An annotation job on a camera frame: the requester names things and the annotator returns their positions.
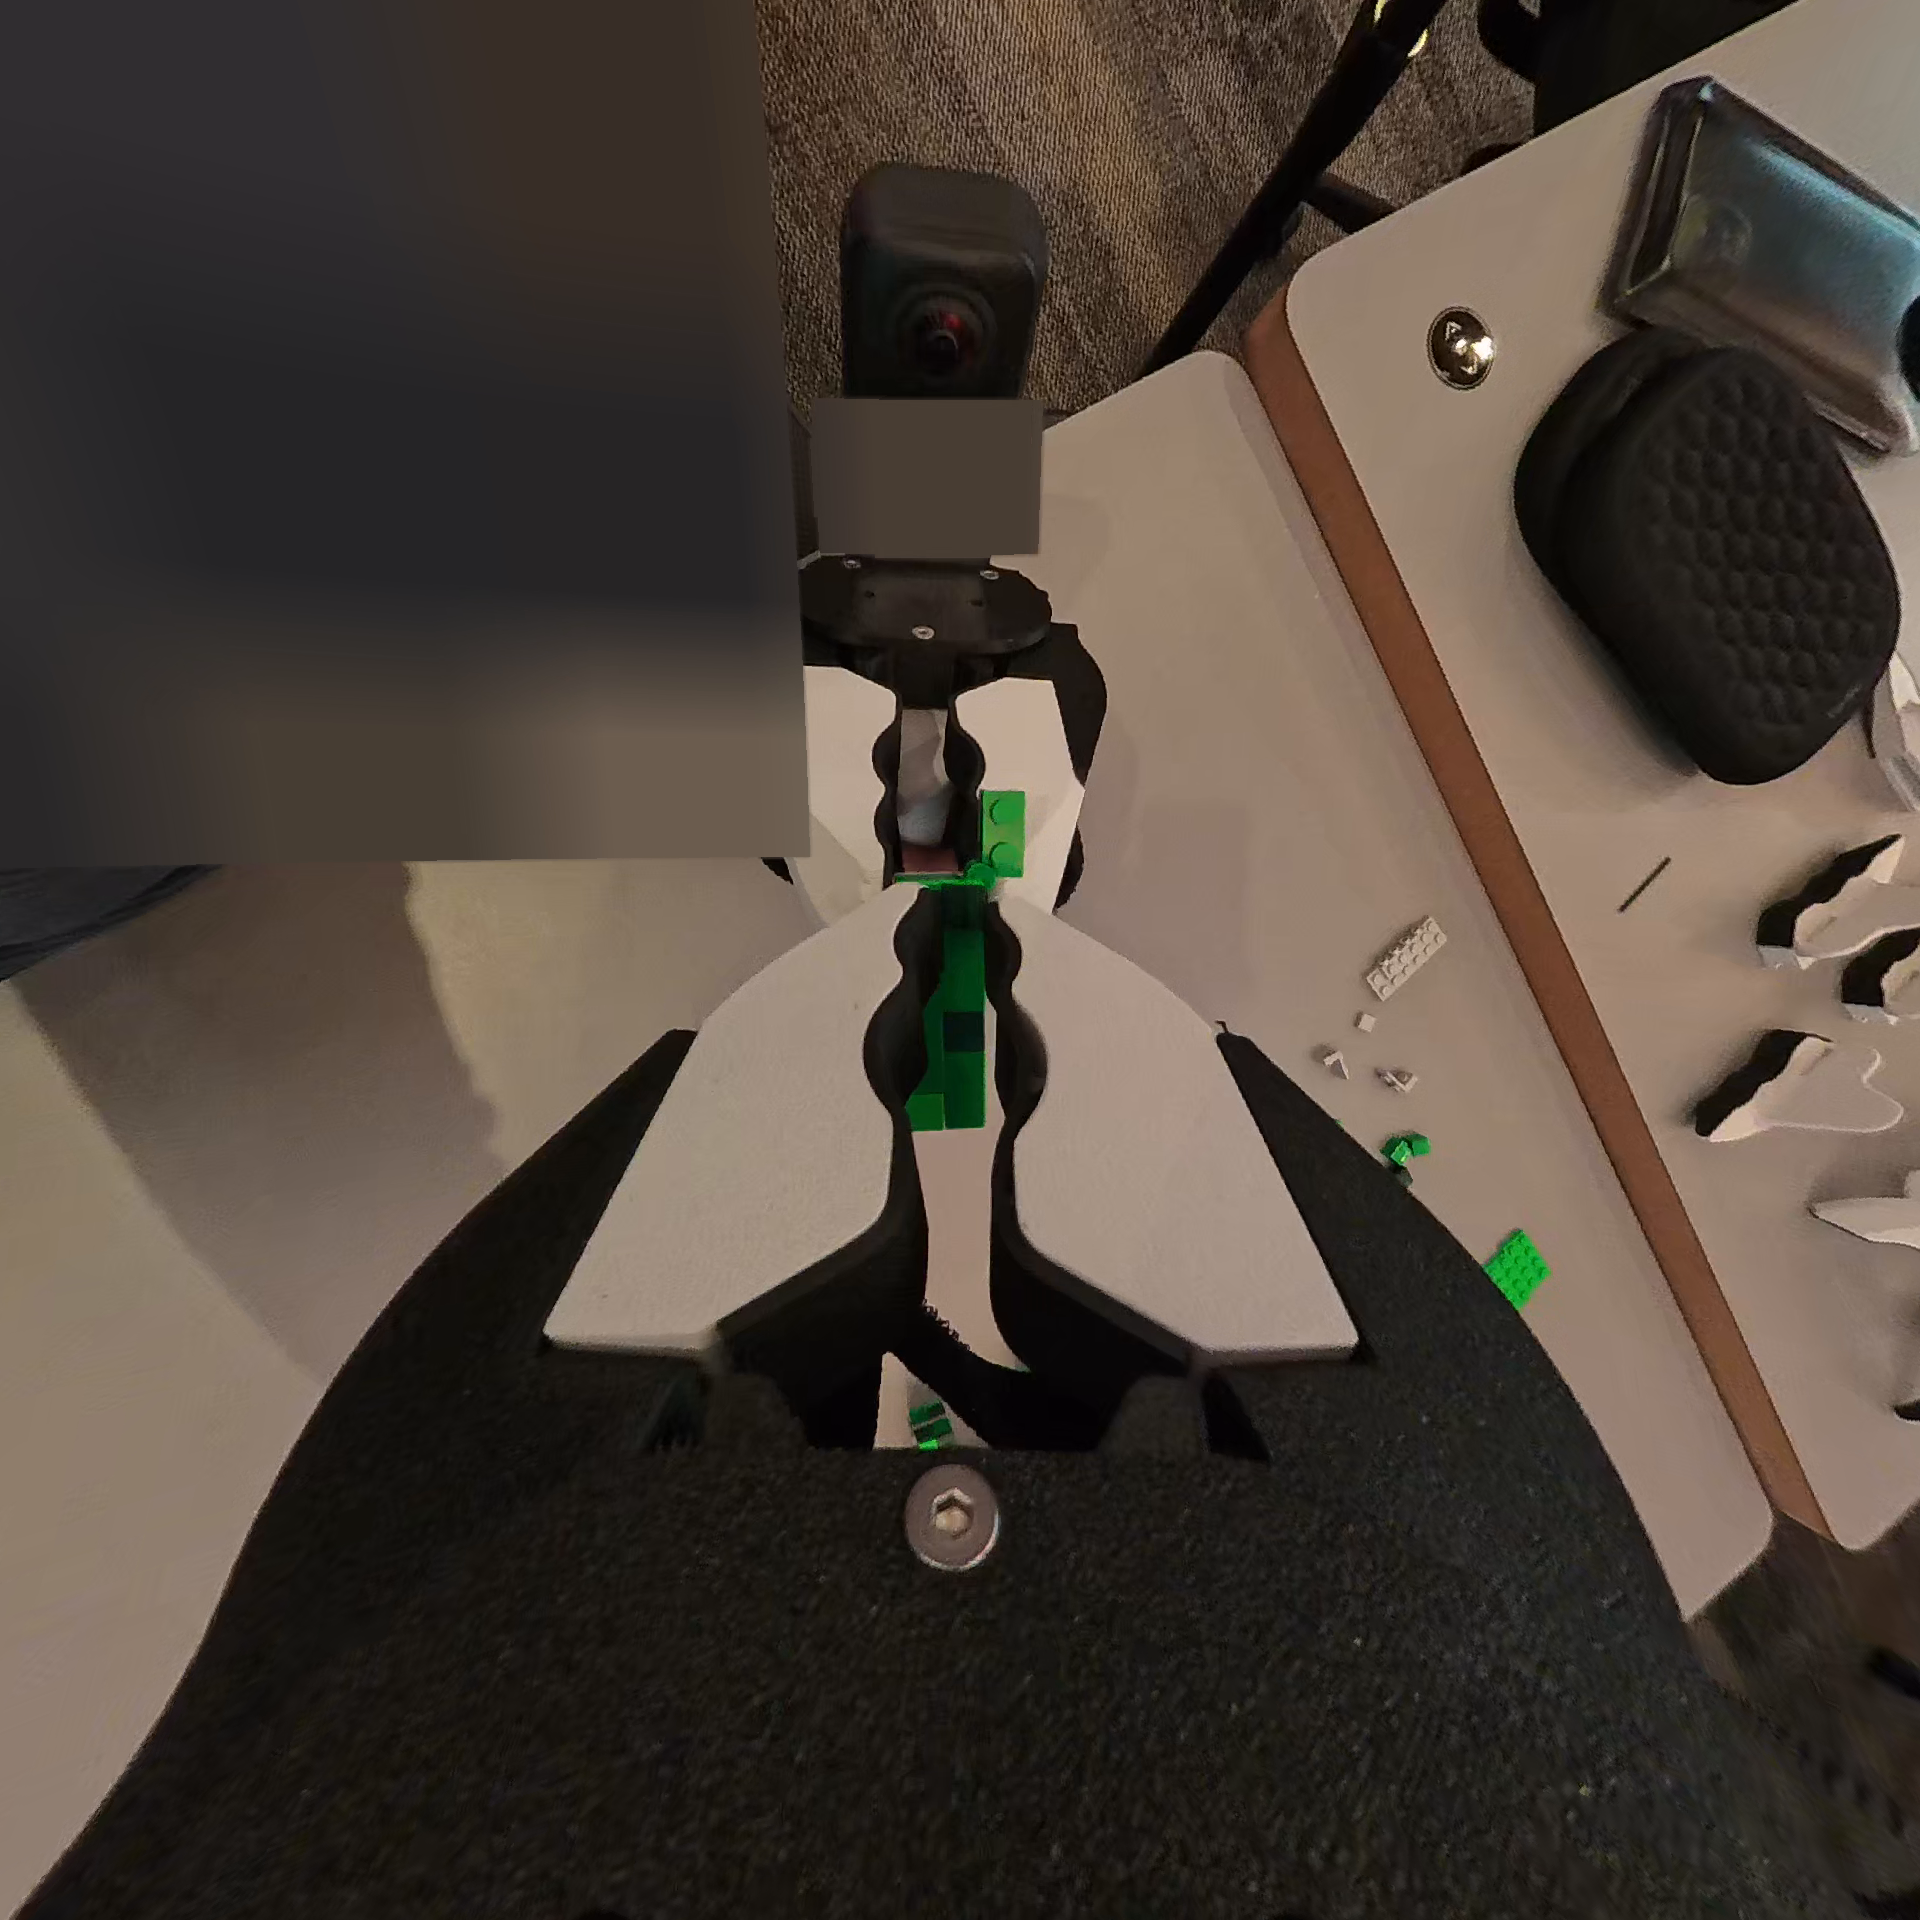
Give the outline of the dark shiny package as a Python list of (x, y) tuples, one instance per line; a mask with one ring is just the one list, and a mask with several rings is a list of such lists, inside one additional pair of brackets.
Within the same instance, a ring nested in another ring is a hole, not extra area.
[(1916, 452), (1916, 217), (1718, 80), (1657, 93), (1600, 308), (1750, 349), (1859, 442)]

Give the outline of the white desk with brown edge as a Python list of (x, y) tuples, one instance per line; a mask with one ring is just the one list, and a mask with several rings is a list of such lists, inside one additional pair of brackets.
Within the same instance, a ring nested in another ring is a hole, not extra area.
[[(1312, 257), (1249, 369), (1640, 1228), (1769, 1498), (1864, 1549), (1916, 1509), (1916, 1253), (1808, 1208), (1916, 1170), (1916, 1024), (1836, 1009), (1764, 968), (1761, 906), (1907, 816), (1846, 728), (1793, 776), (1685, 773), (1532, 564), (1513, 470), (1546, 405), (1613, 333), (1600, 282), (1660, 88), (1707, 72), (1916, 208), (1917, 12), (1793, 4)], [(1477, 391), (1426, 329), (1480, 312)], [(1616, 906), (1662, 858), (1630, 911)], [(1701, 1094), (1771, 1028), (1882, 1052), (1876, 1135), (1693, 1134)]]

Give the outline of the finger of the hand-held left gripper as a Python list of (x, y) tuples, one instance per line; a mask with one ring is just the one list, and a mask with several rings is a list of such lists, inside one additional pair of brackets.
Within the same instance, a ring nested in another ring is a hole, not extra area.
[(1081, 818), (1081, 776), (1072, 767), (1057, 685), (998, 679), (966, 689), (960, 730), (984, 760), (981, 858), (1004, 895), (1057, 910)]
[(896, 726), (899, 704), (843, 665), (804, 670), (806, 852), (804, 900), (818, 920), (840, 920), (890, 879), (885, 834), (896, 823), (876, 750)]

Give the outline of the black tripod stand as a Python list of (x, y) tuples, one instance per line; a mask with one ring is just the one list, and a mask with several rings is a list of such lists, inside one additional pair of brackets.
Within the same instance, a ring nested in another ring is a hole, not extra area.
[(1280, 250), (1289, 217), (1307, 204), (1309, 189), (1368, 127), (1444, 7), (1444, 1), (1360, 4), (1299, 129), (1142, 358), (1140, 377), (1162, 372), (1198, 346), (1250, 272)]

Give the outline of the green brick assembly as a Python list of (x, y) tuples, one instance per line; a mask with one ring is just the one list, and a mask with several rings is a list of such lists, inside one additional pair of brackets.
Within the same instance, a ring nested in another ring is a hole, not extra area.
[(981, 852), (956, 871), (907, 871), (942, 903), (942, 970), (924, 1013), (926, 1068), (906, 1101), (914, 1134), (969, 1130), (987, 1117), (987, 906), (1025, 874), (1025, 790), (981, 794)]

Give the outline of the dark cloth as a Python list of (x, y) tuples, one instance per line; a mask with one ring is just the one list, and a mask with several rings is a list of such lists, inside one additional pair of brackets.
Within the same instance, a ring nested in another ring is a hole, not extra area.
[(3, 981), (163, 904), (216, 865), (3, 869)]

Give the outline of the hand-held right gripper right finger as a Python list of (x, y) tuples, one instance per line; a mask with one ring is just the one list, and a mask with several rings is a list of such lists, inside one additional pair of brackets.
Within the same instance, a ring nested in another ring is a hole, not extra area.
[(1002, 1221), (1040, 1285), (1184, 1369), (1352, 1357), (1358, 1329), (1220, 1036), (1134, 960), (998, 910)]

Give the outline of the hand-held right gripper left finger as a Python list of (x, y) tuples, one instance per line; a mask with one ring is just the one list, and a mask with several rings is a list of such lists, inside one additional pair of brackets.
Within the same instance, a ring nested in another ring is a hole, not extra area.
[(707, 1359), (916, 1213), (931, 894), (891, 885), (750, 976), (700, 1025), (544, 1336)]

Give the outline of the grey brick plate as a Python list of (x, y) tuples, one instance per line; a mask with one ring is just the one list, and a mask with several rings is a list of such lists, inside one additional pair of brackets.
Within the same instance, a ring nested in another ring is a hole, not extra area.
[(1409, 926), (1392, 946), (1381, 949), (1362, 983), (1374, 1000), (1392, 1000), (1448, 946), (1450, 936), (1435, 917)]

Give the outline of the black textured pouch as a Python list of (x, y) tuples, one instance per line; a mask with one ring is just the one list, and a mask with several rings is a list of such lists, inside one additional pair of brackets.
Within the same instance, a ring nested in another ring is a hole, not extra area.
[(1882, 525), (1789, 377), (1672, 326), (1593, 351), (1521, 452), (1521, 538), (1650, 725), (1769, 783), (1870, 704), (1905, 623)]

